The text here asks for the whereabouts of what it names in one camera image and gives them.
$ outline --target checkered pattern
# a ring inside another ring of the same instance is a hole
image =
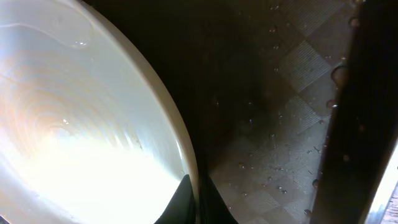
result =
[[[331,115],[326,102],[338,91],[330,72],[344,63],[355,7],[345,0],[270,0],[262,8],[270,14],[264,29],[275,28],[258,32],[266,42],[259,44],[267,73],[262,96],[272,113],[235,135],[222,150],[224,159],[215,158],[211,178],[239,223],[307,223],[312,182],[322,174]]]

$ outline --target white ceramic dish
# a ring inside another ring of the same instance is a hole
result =
[[[154,223],[189,135],[125,36],[72,0],[0,0],[0,215],[11,223]]]

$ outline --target wet surface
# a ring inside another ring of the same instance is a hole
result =
[[[239,223],[309,221],[352,1],[87,2],[162,79]]]

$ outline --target wooden surface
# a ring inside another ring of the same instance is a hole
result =
[[[398,223],[398,186],[392,195],[381,223]]]

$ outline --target checkered surface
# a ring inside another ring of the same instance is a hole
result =
[[[270,113],[236,124],[233,138],[216,146],[210,176],[239,223],[308,223],[332,112],[326,102],[338,92],[330,73],[345,63],[356,8],[344,0],[271,0],[261,8],[267,32],[254,41]]]

